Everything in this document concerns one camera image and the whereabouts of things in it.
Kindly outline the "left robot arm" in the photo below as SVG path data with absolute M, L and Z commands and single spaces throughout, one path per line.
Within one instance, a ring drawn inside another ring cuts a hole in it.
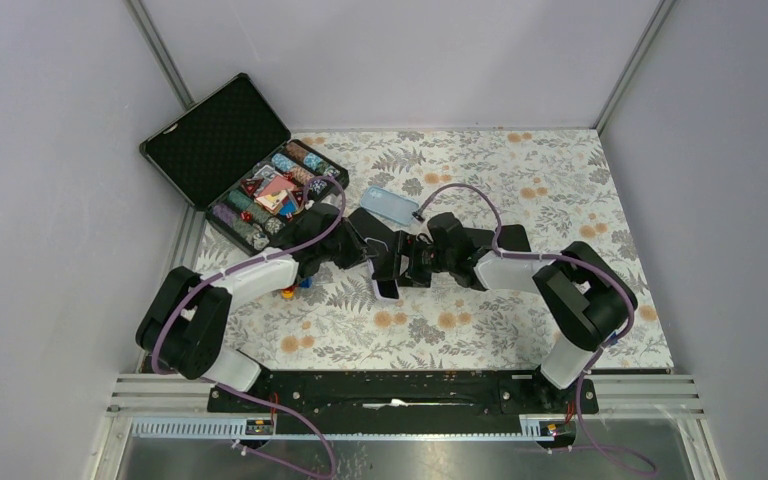
M 271 387 L 260 377 L 265 369 L 258 361 L 225 345 L 232 309 L 294 287 L 325 263 L 348 270 L 388 249 L 385 240 L 362 234 L 337 207 L 316 203 L 272 245 L 239 264 L 214 273 L 171 270 L 136 330 L 136 344 L 149 354 L 155 372 L 229 387 L 242 408 L 259 410 Z

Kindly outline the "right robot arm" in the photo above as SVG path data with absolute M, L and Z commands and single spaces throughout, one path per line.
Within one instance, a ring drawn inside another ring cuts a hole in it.
M 375 241 L 373 279 L 427 288 L 434 275 L 448 274 L 467 289 L 540 296 L 561 332 L 533 386 L 543 410 L 557 412 L 567 405 L 572 384 L 598 352 L 630 328 L 638 306 L 635 294 L 585 242 L 558 253 L 536 253 L 520 225 L 467 228 L 451 213 L 434 216 L 427 228 L 425 235 L 399 231 Z

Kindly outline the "black phone from blue case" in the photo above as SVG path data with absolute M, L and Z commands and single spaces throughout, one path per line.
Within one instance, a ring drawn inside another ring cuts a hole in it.
M 364 240 L 374 239 L 375 244 L 385 245 L 388 250 L 396 245 L 396 232 L 365 208 L 356 208 L 348 219 Z

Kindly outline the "light blue phone case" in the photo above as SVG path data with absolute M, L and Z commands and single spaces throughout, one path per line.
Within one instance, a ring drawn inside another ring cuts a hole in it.
M 403 196 L 377 186 L 370 186 L 360 199 L 360 206 L 368 212 L 390 220 L 401 226 L 408 226 L 415 219 L 414 213 L 420 205 Z

